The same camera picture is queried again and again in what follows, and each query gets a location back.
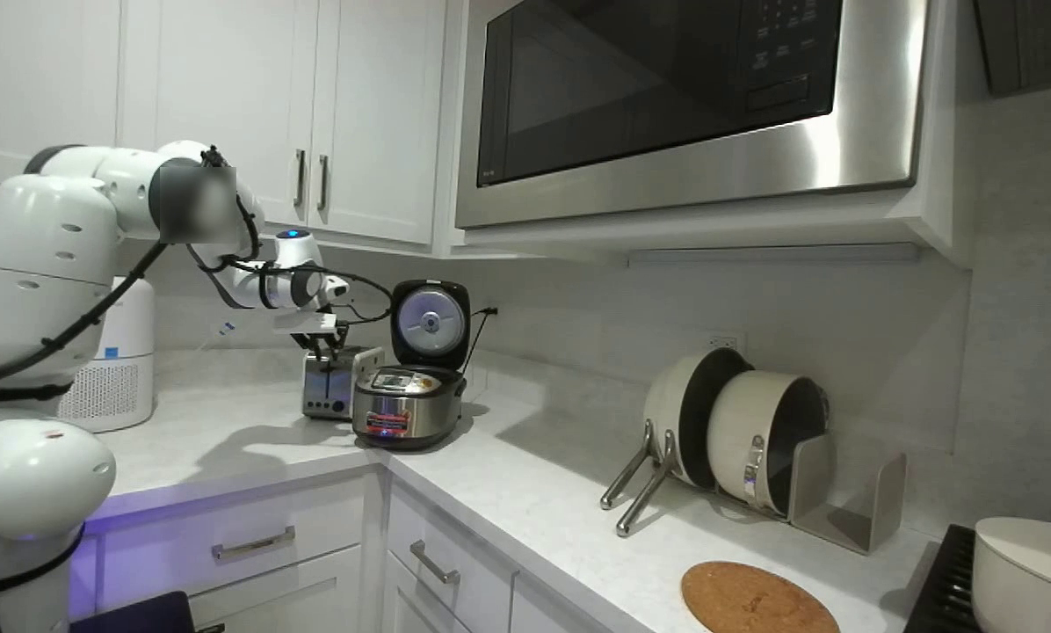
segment backsplash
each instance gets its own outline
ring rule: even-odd
[[[613,265],[329,254],[329,265],[387,285],[464,283],[476,308],[502,310],[480,339],[486,358],[516,358],[506,366],[544,384],[544,407],[613,426],[616,445],[636,438],[642,396],[670,358],[736,346],[830,391],[845,489],[908,452],[915,528],[942,536],[988,513],[1051,522],[1051,92],[970,104],[961,152],[957,192],[973,215],[968,271],[903,248]],[[179,258],[152,271],[164,347],[287,346],[268,315],[225,310]]]

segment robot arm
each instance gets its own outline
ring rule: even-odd
[[[347,283],[306,231],[259,258],[258,206],[214,148],[52,148],[0,188],[0,399],[52,399],[94,353],[94,324],[169,248],[183,242],[237,310],[273,310],[277,332],[329,333]],[[120,240],[159,240],[110,292]]]

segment cabinet handle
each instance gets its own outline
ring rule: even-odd
[[[318,200],[318,215],[327,213],[327,156],[321,156],[321,200]]]
[[[258,542],[240,542],[240,546],[214,546],[212,548],[212,560],[214,562],[233,562],[233,560],[243,560],[243,557],[258,557],[264,548],[280,548],[280,546],[291,546],[298,537],[298,532],[287,526],[285,532],[270,536],[270,537],[258,537]]]
[[[311,169],[311,162],[306,162],[306,152],[296,152],[296,156],[298,156],[298,192],[291,195],[291,208],[301,213],[301,206],[306,206],[306,169]]]
[[[442,569],[430,560],[425,542],[412,542],[412,557],[441,582],[441,584],[459,584],[459,569]]]

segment rice cooker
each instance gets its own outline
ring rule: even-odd
[[[468,288],[416,280],[395,288],[397,366],[356,384],[356,438],[377,446],[431,446],[456,431],[471,339]]]

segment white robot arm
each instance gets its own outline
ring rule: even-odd
[[[155,248],[111,288],[127,236]],[[277,254],[264,262],[258,206],[214,148],[35,156],[26,176],[0,182],[0,582],[66,557],[116,476],[94,438],[13,407],[70,386],[98,346],[103,315],[169,242],[192,254],[229,308],[273,310],[291,333],[334,332],[346,280],[323,271],[306,231],[277,236]],[[0,590],[0,630],[52,630],[62,590]]]

